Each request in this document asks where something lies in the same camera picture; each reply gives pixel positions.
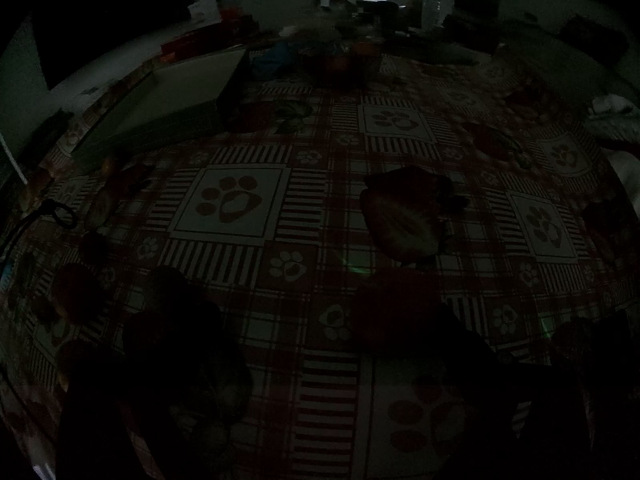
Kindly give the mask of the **grey white tray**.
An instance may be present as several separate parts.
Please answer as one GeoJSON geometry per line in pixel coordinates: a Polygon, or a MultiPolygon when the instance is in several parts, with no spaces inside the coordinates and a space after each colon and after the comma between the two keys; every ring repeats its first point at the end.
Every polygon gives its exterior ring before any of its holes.
{"type": "Polygon", "coordinates": [[[162,67],[142,78],[91,126],[72,151],[78,162],[112,136],[171,118],[183,110],[218,99],[244,58],[229,50],[162,67]]]}

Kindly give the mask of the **strawberry pattern tablecloth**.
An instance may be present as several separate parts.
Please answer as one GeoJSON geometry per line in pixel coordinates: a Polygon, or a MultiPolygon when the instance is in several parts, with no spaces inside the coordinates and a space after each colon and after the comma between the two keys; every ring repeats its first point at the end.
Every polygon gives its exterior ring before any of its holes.
{"type": "Polygon", "coordinates": [[[153,61],[1,205],[6,479],[634,479],[639,221],[499,66],[153,61]]]}

